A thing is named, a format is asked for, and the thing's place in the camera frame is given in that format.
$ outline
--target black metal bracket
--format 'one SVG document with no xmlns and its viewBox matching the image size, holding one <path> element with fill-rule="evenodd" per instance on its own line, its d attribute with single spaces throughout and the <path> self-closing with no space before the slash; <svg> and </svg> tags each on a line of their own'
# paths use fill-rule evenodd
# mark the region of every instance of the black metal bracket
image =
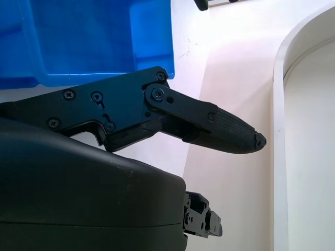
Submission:
<svg viewBox="0 0 335 251">
<path fill-rule="evenodd" d="M 0 104 L 0 117 L 72 136 L 93 133 L 115 152 L 161 131 L 230 153 L 251 153 L 262 134 L 209 102 L 169 88 L 168 74 L 153 67 L 45 95 Z"/>
<path fill-rule="evenodd" d="M 204 238 L 222 236 L 221 218 L 210 210 L 208 200 L 195 192 L 185 194 L 183 229 Z"/>
</svg>

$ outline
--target grip texture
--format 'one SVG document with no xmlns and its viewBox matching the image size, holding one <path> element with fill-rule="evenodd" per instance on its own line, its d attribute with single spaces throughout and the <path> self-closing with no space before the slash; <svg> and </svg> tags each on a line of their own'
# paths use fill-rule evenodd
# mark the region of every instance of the grip texture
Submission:
<svg viewBox="0 0 335 251">
<path fill-rule="evenodd" d="M 184 142 L 200 145 L 227 153 L 253 153 L 264 148 L 266 138 L 235 115 L 218 108 L 214 115 L 211 132 L 196 131 L 183 139 Z"/>
</svg>

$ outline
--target screw hole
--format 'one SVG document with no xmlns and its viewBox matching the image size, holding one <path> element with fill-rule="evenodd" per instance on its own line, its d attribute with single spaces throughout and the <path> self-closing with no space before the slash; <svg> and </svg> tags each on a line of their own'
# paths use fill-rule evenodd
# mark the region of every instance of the screw hole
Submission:
<svg viewBox="0 0 335 251">
<path fill-rule="evenodd" d="M 166 102 L 168 102 L 169 104 L 172 104 L 174 102 L 173 97 L 167 97 Z"/>
</svg>

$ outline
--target white wall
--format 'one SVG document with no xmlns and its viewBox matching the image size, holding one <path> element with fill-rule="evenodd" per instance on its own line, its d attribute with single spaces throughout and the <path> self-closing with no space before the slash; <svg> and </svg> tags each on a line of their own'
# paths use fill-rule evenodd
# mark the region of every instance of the white wall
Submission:
<svg viewBox="0 0 335 251">
<path fill-rule="evenodd" d="M 188 250 L 273 250 L 270 99 L 274 59 L 293 27 L 328 2 L 247 0 L 210 10 L 214 42 L 200 98 L 253 125 L 267 137 L 268 146 L 248 155 L 190 146 L 184 172 L 187 189 L 209 199 L 222 218 L 224 235 L 190 236 Z"/>
<path fill-rule="evenodd" d="M 335 250 L 335 43 L 306 56 L 285 86 L 290 250 Z"/>
</svg>

